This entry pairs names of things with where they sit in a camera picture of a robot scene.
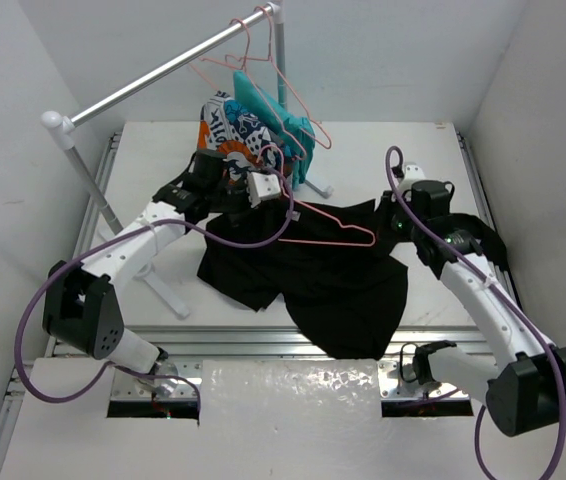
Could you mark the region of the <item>pink wire hanger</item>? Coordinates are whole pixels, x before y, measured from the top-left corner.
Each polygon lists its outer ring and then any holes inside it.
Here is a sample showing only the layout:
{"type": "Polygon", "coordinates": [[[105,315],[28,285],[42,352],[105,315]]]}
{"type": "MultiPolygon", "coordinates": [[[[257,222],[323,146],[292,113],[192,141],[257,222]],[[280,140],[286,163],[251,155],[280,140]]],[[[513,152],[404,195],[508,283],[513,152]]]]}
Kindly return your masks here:
{"type": "Polygon", "coordinates": [[[340,217],[340,210],[329,210],[325,205],[297,202],[290,182],[285,176],[285,155],[276,144],[261,147],[258,160],[268,174],[275,174],[281,188],[281,197],[287,203],[289,213],[285,220],[294,227],[278,240],[286,243],[325,246],[326,248],[372,248],[376,235],[368,228],[340,217]]]}

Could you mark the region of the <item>black shirt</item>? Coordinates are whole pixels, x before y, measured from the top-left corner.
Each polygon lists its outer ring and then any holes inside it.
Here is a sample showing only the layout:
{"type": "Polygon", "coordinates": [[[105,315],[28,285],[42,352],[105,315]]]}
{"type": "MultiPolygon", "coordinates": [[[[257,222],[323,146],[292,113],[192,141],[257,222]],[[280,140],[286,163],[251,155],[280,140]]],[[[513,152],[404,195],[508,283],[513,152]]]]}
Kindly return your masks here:
{"type": "MultiPolygon", "coordinates": [[[[375,230],[374,200],[325,206],[375,230]]],[[[236,227],[222,215],[208,221],[208,232],[240,246],[208,240],[198,277],[254,311],[282,297],[302,334],[330,357],[380,359],[407,304],[407,266],[377,245],[326,248],[277,240],[250,248],[280,228],[286,209],[284,201],[268,202],[236,227]]]]}

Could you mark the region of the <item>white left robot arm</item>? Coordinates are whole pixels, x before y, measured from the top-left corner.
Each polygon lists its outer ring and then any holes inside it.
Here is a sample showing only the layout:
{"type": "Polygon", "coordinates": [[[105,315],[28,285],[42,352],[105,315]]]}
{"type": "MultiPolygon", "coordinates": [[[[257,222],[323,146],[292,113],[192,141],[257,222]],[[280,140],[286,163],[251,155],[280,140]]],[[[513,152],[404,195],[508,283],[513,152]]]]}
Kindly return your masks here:
{"type": "Polygon", "coordinates": [[[120,294],[155,256],[209,214],[243,213],[280,194],[273,173],[249,169],[233,180],[223,154],[197,150],[185,171],[160,187],[127,227],[77,265],[59,262],[52,268],[44,330],[96,360],[152,373],[161,350],[125,327],[120,294]]]}

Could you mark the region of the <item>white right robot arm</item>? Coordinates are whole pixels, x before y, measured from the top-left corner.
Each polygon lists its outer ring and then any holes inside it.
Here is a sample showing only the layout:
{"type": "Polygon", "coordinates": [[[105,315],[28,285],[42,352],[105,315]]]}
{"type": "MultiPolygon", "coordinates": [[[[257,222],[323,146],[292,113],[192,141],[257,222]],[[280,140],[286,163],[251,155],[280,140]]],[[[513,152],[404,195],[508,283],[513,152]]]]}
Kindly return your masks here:
{"type": "Polygon", "coordinates": [[[499,235],[479,217],[453,213],[449,182],[392,180],[381,200],[386,226],[461,303],[487,341],[494,361],[474,360],[449,340],[416,348],[411,380],[450,383],[486,407],[498,429],[514,437],[566,427],[566,346],[525,320],[492,268],[508,266],[499,235]]]}

